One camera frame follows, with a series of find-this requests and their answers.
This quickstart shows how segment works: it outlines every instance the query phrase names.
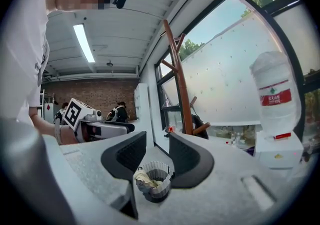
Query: white t-shirt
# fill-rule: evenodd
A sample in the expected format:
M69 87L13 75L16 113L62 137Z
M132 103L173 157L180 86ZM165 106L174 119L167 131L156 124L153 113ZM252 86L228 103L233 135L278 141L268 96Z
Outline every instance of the white t-shirt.
M25 99L17 115L20 122L30 125L33 123L29 117L29 107L40 105L41 78L49 56L45 37L47 22L46 0L14 0L6 15L1 36L1 44L7 55L17 62L17 70L23 70L25 77L32 81L21 93Z

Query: fluorescent light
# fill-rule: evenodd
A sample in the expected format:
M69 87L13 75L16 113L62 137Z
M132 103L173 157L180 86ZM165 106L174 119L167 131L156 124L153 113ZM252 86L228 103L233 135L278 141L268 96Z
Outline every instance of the fluorescent light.
M85 28L83 24L74 25L74 32L76 34L76 37L78 38L79 44L81 46L81 49L88 61L88 63L94 63L95 59L92 55L92 52L90 50L88 40L85 33Z

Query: brick wall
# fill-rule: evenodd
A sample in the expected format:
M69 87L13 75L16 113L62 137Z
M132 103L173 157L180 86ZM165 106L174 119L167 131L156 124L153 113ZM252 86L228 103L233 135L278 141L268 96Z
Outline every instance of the brick wall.
M138 79L90 79L52 82L42 85L46 93L54 93L55 100L61 105L71 98L101 110L105 118L118 102L125 102L129 120L135 120L136 108L134 91Z

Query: wristwatch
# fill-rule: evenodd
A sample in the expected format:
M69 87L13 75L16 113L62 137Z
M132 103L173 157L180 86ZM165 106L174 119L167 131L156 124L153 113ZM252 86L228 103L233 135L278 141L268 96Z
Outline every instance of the wristwatch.
M60 125L60 118L57 118L54 123L54 136L55 136L59 145L62 145L61 127L62 127L62 125Z

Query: sky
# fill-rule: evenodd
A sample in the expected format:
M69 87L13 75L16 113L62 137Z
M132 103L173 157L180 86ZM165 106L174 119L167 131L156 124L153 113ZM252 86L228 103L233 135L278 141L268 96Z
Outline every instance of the sky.
M245 10L246 6L239 0L225 0L185 36L183 43L188 39L196 44L209 42L215 35L240 20ZM171 62L170 56L165 60ZM164 76L170 69L161 65L161 72Z

